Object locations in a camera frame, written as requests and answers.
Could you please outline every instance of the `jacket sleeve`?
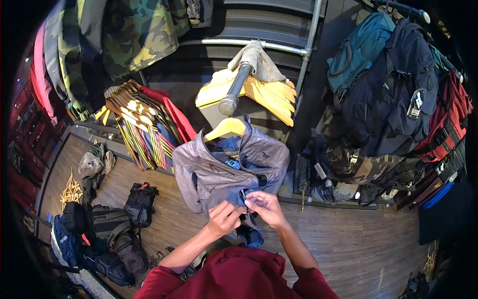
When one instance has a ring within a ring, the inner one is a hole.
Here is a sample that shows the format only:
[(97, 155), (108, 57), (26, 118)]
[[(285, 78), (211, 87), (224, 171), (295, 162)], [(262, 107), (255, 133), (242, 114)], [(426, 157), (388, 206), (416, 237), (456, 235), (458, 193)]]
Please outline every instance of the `jacket sleeve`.
[(199, 194), (197, 193), (197, 178), (196, 174), (189, 170), (187, 167), (182, 166), (176, 162), (173, 152), (173, 167), (174, 177), (179, 187), (179, 192), (183, 197), (186, 206), (190, 208), (194, 213), (202, 212), (201, 202), (199, 200)]
[(166, 298), (179, 289), (184, 282), (177, 274), (166, 267), (153, 268), (144, 280), (141, 289), (134, 295), (135, 299)]
[(302, 274), (292, 287), (304, 299), (339, 299), (319, 269), (311, 268)]

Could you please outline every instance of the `gray bag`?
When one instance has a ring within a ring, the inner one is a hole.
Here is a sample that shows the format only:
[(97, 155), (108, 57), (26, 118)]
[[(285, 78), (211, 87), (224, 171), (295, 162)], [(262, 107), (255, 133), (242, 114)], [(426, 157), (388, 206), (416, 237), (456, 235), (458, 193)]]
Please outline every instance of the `gray bag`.
[(144, 273), (149, 266), (148, 256), (140, 242), (140, 239), (131, 233), (124, 233), (113, 243), (113, 251), (133, 274)]
[(130, 218), (125, 210), (96, 205), (91, 211), (96, 237), (105, 240), (108, 247), (122, 233), (131, 230)]

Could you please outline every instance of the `teal backpack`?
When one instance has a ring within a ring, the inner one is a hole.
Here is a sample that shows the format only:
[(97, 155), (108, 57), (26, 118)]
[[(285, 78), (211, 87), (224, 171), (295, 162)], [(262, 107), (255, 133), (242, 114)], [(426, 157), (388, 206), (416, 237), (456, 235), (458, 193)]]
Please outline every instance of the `teal backpack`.
[(342, 42), (335, 57), (327, 59), (327, 78), (335, 94), (341, 96), (361, 71), (372, 66), (394, 29), (387, 14), (374, 12)]

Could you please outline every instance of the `gray jacket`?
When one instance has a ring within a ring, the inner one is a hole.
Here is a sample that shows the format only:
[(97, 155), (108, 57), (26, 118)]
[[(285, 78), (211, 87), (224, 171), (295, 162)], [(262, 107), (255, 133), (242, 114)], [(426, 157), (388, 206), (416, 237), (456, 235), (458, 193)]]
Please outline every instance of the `gray jacket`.
[(211, 152), (206, 147), (202, 130), (194, 140), (180, 145), (173, 152), (179, 191), (186, 205), (195, 213), (207, 213), (223, 200), (244, 206), (239, 197), (241, 189), (246, 194), (257, 190), (272, 194), (279, 191), (289, 165), (289, 149), (251, 127), (248, 115), (244, 115), (244, 122), (244, 135), (226, 140), (238, 148), (236, 156), (239, 157), (240, 169), (224, 164), (225, 156), (232, 156), (234, 152)]

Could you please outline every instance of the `hand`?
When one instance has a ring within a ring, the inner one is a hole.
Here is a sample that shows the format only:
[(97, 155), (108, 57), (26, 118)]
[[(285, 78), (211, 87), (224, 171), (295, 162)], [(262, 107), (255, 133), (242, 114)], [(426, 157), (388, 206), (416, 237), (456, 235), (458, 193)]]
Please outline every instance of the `hand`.
[(264, 221), (277, 230), (288, 222), (282, 213), (277, 196), (263, 191), (255, 191), (246, 195), (244, 202), (252, 211), (257, 212)]
[(238, 228), (240, 226), (239, 215), (245, 213), (246, 208), (225, 200), (218, 206), (209, 209), (209, 223), (206, 224), (206, 228), (215, 238), (219, 239)]

